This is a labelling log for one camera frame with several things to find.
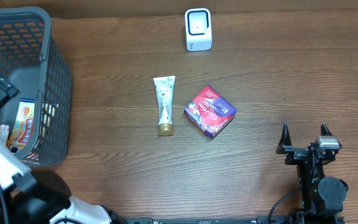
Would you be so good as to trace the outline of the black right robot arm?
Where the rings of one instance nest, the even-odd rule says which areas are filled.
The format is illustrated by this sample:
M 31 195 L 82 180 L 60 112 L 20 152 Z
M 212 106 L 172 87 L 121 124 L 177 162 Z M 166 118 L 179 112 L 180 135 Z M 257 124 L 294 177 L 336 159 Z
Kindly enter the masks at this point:
M 293 147 L 288 125 L 283 125 L 276 153 L 286 155 L 286 165 L 296 166 L 300 187 L 274 204 L 268 214 L 269 223 L 344 223 L 344 218 L 338 213 L 343 211 L 349 187 L 341 179 L 325 176 L 323 169 L 323 166 L 336 160 L 340 149 L 341 143 L 324 123 L 320 136 L 306 148 Z M 274 218 L 276 207 L 297 193 L 301 194 L 303 207 L 293 209 L 285 218 Z

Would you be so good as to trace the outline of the small orange tissue pack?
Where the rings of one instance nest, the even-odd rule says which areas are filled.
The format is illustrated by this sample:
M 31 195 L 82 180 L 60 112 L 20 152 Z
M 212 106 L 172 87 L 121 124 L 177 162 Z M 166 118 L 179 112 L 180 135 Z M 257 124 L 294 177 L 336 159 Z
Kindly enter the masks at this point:
M 7 144 L 7 141 L 9 139 L 9 131 L 10 131 L 9 125 L 5 125 L 5 124 L 0 125 L 0 140 L 4 145 Z

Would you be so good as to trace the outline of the yellow blue snack bag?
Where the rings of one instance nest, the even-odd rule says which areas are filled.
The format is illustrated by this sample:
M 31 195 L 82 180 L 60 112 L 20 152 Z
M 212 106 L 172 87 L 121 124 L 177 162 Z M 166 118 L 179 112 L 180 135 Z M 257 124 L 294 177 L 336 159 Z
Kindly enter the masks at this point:
M 30 140 L 34 129 L 35 101 L 21 98 L 12 133 L 7 141 L 11 152 L 23 149 Z

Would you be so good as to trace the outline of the white cosmetic tube gold cap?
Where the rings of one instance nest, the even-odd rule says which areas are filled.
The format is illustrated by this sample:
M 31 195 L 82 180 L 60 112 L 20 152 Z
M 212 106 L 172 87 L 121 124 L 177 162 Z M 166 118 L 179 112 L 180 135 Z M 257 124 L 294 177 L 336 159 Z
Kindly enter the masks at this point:
M 172 102 L 176 76 L 154 78 L 155 92 L 158 103 L 158 134 L 172 136 Z

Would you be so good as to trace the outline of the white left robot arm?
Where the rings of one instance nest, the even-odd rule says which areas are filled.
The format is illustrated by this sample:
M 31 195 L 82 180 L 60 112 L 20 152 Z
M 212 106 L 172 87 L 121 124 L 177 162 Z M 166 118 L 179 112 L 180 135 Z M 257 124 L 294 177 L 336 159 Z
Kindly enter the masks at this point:
M 18 94 L 0 79 L 0 109 Z M 74 196 L 51 170 L 32 171 L 0 139 L 0 223 L 117 223 L 113 211 Z

